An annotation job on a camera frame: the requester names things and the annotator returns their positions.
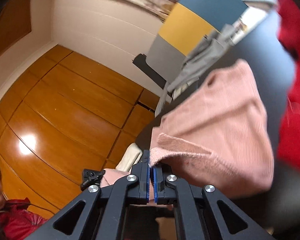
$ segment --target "gray panel section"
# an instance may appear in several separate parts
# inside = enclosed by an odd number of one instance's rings
[[[179,75],[185,57],[160,35],[157,35],[147,54],[146,63],[168,83],[171,83]]]

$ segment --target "baseboard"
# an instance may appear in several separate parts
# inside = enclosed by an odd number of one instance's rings
[[[0,87],[0,100],[8,91],[8,89],[12,86],[12,84],[18,79],[18,77],[28,68],[32,63],[34,63],[39,57],[41,57],[48,50],[52,49],[58,43],[55,41],[49,41],[47,44],[43,45],[39,49],[37,49],[34,53],[32,53],[26,60],[24,60],[19,67],[17,67],[11,75],[7,78],[7,80]]]

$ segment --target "triangular cutout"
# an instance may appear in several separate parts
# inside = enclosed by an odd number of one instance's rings
[[[84,201],[79,201],[72,209],[53,224],[53,228],[70,236],[73,233],[74,227],[77,224],[85,205],[86,203]]]
[[[226,203],[222,200],[218,200],[217,204],[231,235],[235,235],[236,233],[248,228],[247,223],[234,213]]]

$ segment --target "person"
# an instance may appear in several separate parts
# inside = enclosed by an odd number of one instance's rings
[[[27,210],[28,198],[6,200],[2,192],[0,171],[0,231],[7,240],[23,240],[46,222]]]

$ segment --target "wooden floor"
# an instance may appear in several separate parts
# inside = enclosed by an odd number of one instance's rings
[[[0,168],[8,198],[56,213],[80,193],[84,168],[115,168],[154,118],[158,97],[57,45],[0,101]],[[31,206],[46,218],[51,212]]]

